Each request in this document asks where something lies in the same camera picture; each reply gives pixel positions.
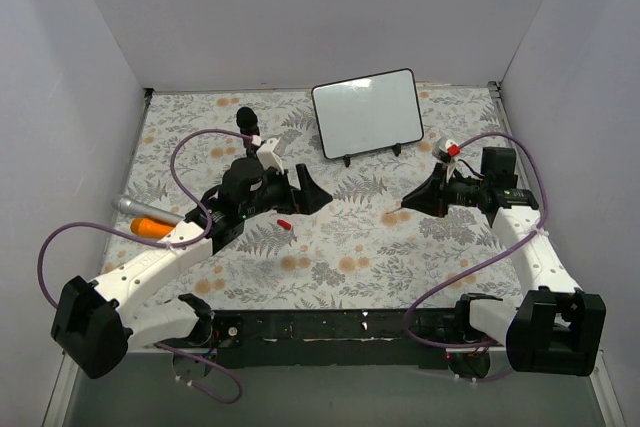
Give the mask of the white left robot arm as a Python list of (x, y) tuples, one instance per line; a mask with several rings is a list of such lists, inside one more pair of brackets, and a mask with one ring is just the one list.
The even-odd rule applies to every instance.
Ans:
[(201, 347), (213, 333), (211, 307), (193, 294), (182, 294), (149, 311), (140, 308), (169, 282), (212, 257), (235, 240), (246, 220), (274, 210), (312, 215), (332, 200), (296, 167), (298, 186), (287, 171), (264, 168), (254, 158), (234, 161), (220, 185), (164, 238), (120, 268), (91, 281), (77, 276), (62, 289), (52, 338), (91, 379), (112, 371), (130, 349), (175, 341)]

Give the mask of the red marker cap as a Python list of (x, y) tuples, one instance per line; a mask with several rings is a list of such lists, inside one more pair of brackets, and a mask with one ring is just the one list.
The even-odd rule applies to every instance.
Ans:
[(277, 220), (277, 224), (279, 226), (281, 226), (282, 228), (286, 229), (286, 230), (291, 230), (292, 229), (292, 225), (289, 222), (287, 222), (287, 221), (285, 221), (283, 219), (278, 219)]

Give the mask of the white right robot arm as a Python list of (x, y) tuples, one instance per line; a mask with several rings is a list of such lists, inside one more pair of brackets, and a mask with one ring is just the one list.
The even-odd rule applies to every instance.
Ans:
[(502, 345), (517, 372), (590, 375), (606, 307), (600, 295), (579, 286), (555, 253), (534, 194), (517, 185), (515, 150), (484, 148), (478, 177), (460, 174), (458, 153), (457, 145), (436, 150), (431, 175), (401, 205), (438, 218), (452, 206), (478, 209), (502, 242), (500, 256), (515, 268), (523, 299), (512, 307), (489, 294), (462, 295), (454, 307), (454, 338)]

